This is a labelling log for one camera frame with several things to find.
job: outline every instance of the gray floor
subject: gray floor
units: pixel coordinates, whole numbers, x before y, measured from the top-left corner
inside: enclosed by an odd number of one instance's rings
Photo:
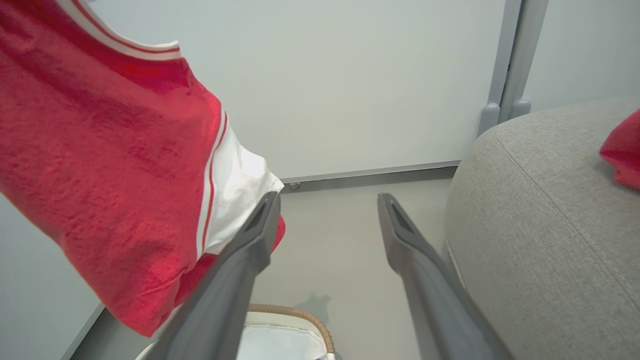
[[[452,172],[428,171],[285,191],[287,233],[257,278],[252,302],[313,312],[331,332],[338,360],[418,359],[403,285],[385,258],[376,199],[393,194],[440,250]],[[105,311],[73,359],[133,360],[150,342]]]

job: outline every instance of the gray upholstered seat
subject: gray upholstered seat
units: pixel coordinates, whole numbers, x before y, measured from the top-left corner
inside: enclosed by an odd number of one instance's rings
[[[640,359],[640,192],[598,150],[640,97],[532,113],[474,144],[447,241],[517,359]]]

